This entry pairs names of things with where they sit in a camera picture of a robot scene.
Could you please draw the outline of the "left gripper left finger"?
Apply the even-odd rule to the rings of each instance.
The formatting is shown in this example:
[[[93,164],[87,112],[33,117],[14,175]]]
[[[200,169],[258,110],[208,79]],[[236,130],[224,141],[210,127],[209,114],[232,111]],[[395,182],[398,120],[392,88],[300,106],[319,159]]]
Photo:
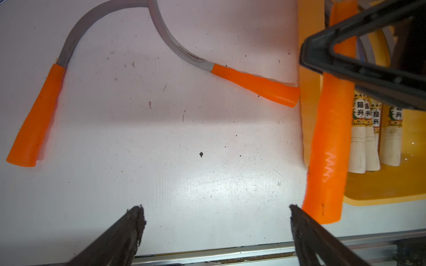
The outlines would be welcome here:
[[[134,206],[66,265],[129,266],[141,244],[145,226],[144,208]]]

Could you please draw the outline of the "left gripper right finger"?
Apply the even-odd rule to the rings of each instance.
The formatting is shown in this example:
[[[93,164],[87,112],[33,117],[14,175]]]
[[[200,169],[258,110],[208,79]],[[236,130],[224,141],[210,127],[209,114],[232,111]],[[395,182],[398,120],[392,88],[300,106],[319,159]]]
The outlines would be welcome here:
[[[290,205],[291,230],[299,264],[319,266],[367,266],[368,263],[343,245],[296,205]]]

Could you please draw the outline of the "yellow plastic tray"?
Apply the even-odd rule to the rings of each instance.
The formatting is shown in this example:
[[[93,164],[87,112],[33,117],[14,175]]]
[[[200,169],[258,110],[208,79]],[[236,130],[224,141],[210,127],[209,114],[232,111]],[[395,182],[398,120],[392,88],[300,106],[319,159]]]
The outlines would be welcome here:
[[[298,42],[325,28],[332,1],[298,1]],[[314,134],[322,76],[301,67],[301,117],[304,161],[308,165]],[[399,166],[382,165],[376,172],[349,173],[344,202],[353,206],[382,205],[426,198],[426,114],[404,110],[402,154]]]

